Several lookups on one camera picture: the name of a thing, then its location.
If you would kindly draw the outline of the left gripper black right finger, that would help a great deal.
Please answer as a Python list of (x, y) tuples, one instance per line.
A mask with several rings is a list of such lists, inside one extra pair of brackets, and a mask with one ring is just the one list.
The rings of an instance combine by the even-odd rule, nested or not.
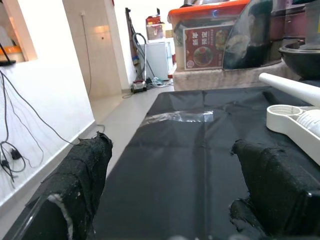
[(320, 237), (320, 180), (280, 148), (238, 140), (232, 146), (249, 197), (237, 218), (269, 236)]

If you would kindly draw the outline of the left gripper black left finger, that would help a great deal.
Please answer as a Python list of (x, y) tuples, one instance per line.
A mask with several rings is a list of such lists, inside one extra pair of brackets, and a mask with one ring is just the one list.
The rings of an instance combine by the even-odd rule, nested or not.
[(105, 187), (113, 143), (80, 139), (26, 203), (4, 240), (86, 240)]

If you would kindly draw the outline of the white plastic table leg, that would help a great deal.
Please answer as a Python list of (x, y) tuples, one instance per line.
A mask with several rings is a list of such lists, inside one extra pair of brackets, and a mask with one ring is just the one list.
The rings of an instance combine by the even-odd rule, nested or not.
[(320, 109), (308, 110), (296, 121), (311, 132), (320, 132)]
[(320, 87), (290, 80), (269, 73), (261, 73), (258, 79), (275, 89), (320, 108)]

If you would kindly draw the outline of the white plastic table top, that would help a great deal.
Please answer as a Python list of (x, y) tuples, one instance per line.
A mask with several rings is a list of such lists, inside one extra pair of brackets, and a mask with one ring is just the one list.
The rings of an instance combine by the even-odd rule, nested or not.
[(266, 109), (266, 126), (269, 130), (288, 136), (315, 163), (320, 166), (320, 132), (312, 132), (297, 122), (299, 116), (314, 106), (277, 104)]

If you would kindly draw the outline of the clear plastic bag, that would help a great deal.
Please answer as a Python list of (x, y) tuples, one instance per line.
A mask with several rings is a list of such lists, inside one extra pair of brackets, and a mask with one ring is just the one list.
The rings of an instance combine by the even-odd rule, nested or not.
[(172, 111), (155, 114), (146, 117), (141, 126), (155, 124), (164, 121), (174, 121), (180, 123), (206, 123), (214, 120), (214, 112), (209, 111)]

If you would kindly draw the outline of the red and black floor device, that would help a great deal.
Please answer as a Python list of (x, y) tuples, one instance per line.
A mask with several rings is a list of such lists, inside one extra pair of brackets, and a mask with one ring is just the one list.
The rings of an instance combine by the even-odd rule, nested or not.
[(146, 92), (147, 91), (147, 84), (145, 80), (135, 80), (131, 85), (131, 92), (133, 94)]

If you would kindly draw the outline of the beige cloth covered bench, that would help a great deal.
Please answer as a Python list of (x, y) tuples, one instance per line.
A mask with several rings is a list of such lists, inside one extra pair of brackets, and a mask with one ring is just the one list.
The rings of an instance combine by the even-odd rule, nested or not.
[(261, 73), (268, 73), (294, 81), (301, 78), (281, 61), (265, 67), (237, 70), (176, 71), (173, 74), (173, 86), (175, 91), (261, 87), (266, 85), (259, 80)]

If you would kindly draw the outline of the black wok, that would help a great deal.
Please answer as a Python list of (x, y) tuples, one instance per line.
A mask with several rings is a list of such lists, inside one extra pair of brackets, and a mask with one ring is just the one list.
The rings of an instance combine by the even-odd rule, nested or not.
[(285, 64), (304, 80), (320, 80), (320, 45), (290, 43), (278, 50)]

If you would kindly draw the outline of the dark shiny foil bag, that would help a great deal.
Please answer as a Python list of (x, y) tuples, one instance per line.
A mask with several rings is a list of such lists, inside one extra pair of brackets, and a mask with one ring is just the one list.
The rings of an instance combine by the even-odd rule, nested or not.
[(250, 0), (237, 18), (224, 47), (222, 68), (259, 68), (281, 61), (285, 9), (280, 0)]

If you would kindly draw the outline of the white fridge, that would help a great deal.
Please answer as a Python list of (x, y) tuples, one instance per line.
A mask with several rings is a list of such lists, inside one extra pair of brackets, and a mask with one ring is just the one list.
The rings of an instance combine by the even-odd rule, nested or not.
[(146, 45), (146, 60), (147, 77), (167, 80), (168, 74), (173, 68), (170, 43), (168, 41), (148, 42)]

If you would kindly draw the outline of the orange lid storage box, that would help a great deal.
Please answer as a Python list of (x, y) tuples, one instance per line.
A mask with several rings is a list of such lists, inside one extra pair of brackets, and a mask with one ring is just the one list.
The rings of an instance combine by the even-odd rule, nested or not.
[(185, 5), (168, 12), (180, 71), (221, 69), (230, 32), (250, 0)]

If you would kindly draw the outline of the clear plastic storage container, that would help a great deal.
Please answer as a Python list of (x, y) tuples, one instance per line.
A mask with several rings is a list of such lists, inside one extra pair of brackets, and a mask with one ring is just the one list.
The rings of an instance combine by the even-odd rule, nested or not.
[(320, 0), (305, 4), (305, 43), (320, 45)]

